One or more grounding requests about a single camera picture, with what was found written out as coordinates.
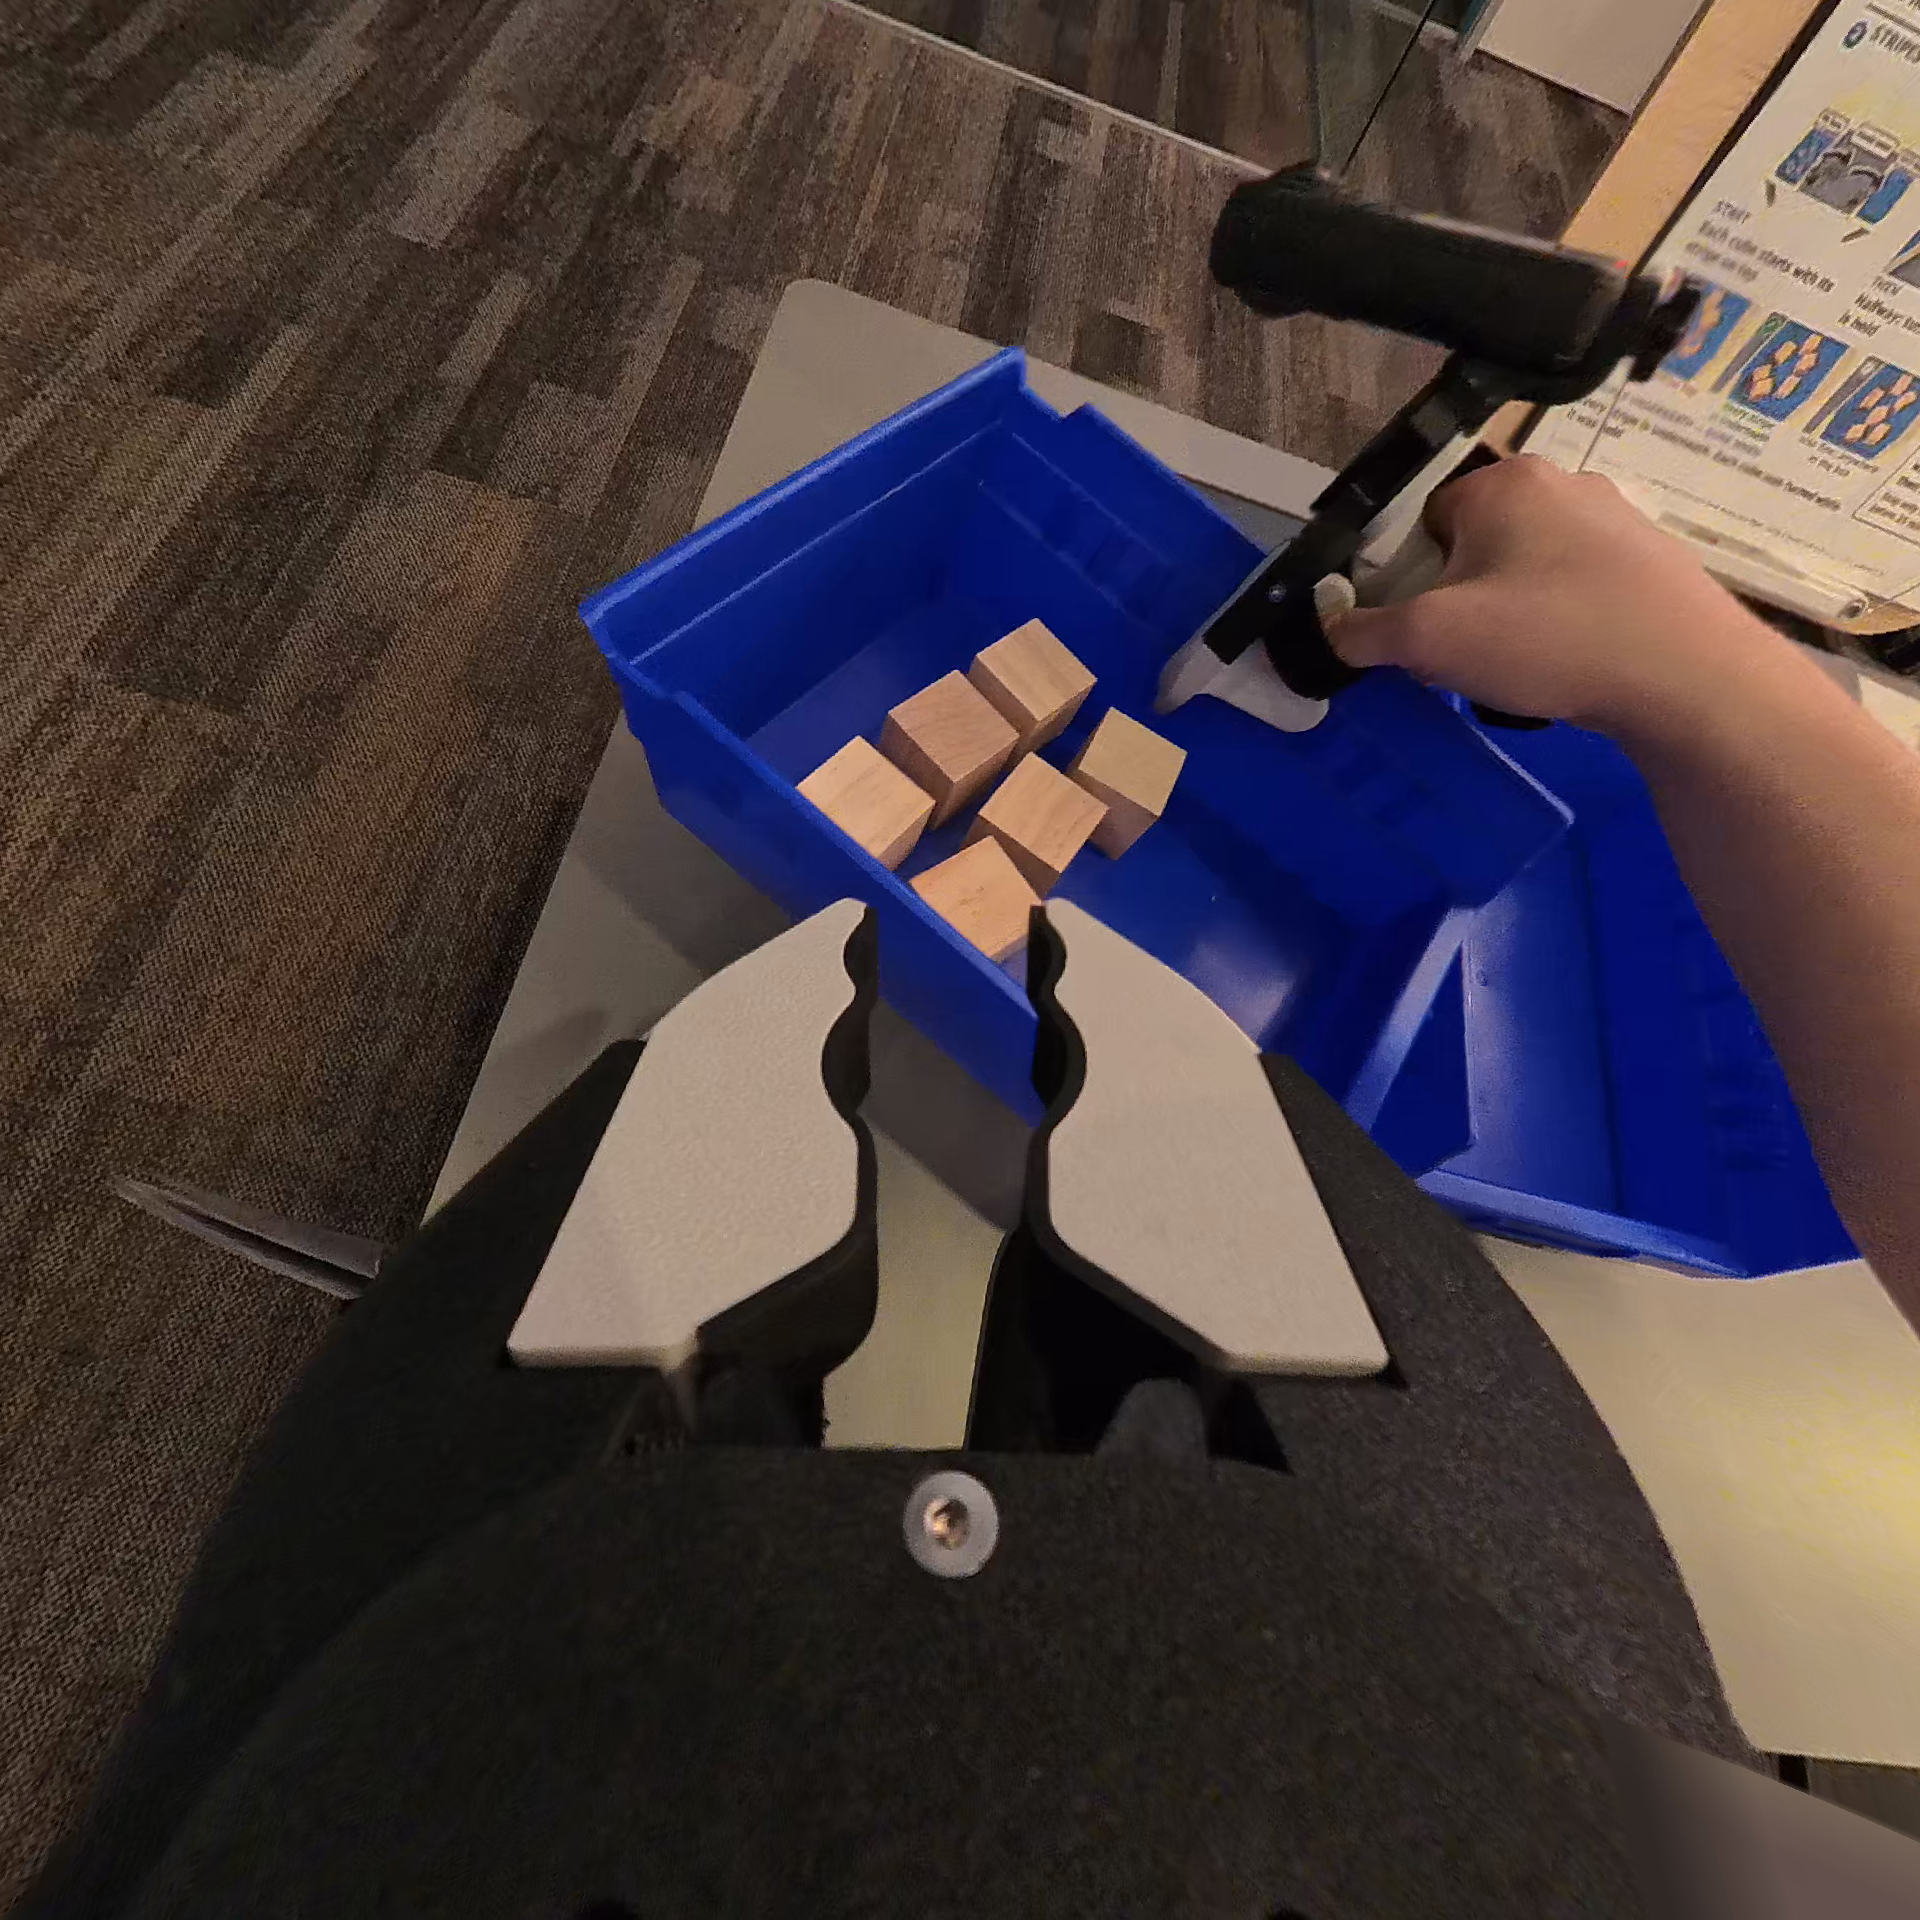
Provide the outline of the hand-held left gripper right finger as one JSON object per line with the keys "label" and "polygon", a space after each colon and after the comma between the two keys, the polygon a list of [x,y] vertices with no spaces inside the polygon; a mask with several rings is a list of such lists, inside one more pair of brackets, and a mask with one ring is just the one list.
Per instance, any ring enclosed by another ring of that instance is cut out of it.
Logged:
{"label": "hand-held left gripper right finger", "polygon": [[1372,1377],[1388,1347],[1259,1046],[1081,904],[1033,916],[1042,1253],[1223,1375]]}

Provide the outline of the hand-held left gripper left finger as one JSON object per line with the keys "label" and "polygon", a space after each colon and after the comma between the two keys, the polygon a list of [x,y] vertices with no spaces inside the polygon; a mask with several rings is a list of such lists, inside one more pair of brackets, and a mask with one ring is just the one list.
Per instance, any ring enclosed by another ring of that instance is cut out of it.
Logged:
{"label": "hand-held left gripper left finger", "polygon": [[820,1375],[858,1348],[875,995],[877,924],[844,897],[656,1021],[511,1332],[516,1365]]}

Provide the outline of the person's right forearm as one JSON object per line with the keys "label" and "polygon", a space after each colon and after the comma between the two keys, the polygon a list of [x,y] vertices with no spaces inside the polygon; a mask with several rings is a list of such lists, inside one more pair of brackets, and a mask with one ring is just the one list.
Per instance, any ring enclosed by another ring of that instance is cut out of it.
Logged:
{"label": "person's right forearm", "polygon": [[1617,719],[1841,1223],[1917,1317],[1916,755],[1743,608]]}

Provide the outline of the blue plastic bin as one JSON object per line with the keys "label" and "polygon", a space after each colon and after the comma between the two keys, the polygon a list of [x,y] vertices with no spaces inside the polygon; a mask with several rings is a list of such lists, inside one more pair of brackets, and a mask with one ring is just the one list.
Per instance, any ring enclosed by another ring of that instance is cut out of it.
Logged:
{"label": "blue plastic bin", "polygon": [[1637,768],[1565,725],[1489,737],[1571,824],[1469,912],[1373,1140],[1508,1241],[1724,1280],[1857,1260]]}
{"label": "blue plastic bin", "polygon": [[1162,822],[1080,855],[1061,896],[1293,1057],[1404,1161],[1469,1134],[1459,956],[1571,809],[1450,702],[1370,675],[1308,731],[1220,699],[1171,716],[1164,662],[1259,560],[1255,542],[1093,406],[1056,413],[1009,350],[756,493],[583,604],[666,809],[803,919],[881,925],[881,991],[1037,1115],[1021,956],[994,964],[797,780],[989,640],[1042,617],[1095,675],[1047,755],[1107,710],[1187,750]]}

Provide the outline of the person's right hand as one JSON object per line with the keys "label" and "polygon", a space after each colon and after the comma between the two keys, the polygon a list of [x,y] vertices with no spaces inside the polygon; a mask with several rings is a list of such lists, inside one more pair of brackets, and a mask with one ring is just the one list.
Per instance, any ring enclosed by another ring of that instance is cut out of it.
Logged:
{"label": "person's right hand", "polygon": [[1796,664],[1597,473],[1493,461],[1428,496],[1425,532],[1443,558],[1433,585],[1324,615],[1345,664],[1395,664],[1503,713],[1612,736],[1677,725],[1746,675]]}

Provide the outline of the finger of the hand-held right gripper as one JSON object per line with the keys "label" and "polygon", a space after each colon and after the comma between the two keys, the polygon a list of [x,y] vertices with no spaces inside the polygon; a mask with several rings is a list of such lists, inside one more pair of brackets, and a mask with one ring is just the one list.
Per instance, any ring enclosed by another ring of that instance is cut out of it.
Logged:
{"label": "finger of the hand-held right gripper", "polygon": [[1209,645],[1185,645],[1162,670],[1154,710],[1168,716],[1202,696],[1282,734],[1316,729],[1329,716],[1327,699],[1299,694],[1280,679],[1261,645],[1234,661],[1223,661]]}

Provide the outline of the cluster of wooden cubes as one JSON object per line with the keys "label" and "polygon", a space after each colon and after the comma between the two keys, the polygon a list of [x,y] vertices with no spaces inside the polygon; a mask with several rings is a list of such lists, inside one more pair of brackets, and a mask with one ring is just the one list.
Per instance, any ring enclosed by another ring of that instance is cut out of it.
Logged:
{"label": "cluster of wooden cubes", "polygon": [[1027,944],[1033,910],[1085,849],[1123,857],[1162,822],[1187,750],[1120,709],[1059,766],[1045,748],[1095,692],[1093,668],[1042,620],[983,646],[801,780],[801,796],[884,871],[943,827],[959,849],[909,892],[986,959]]}

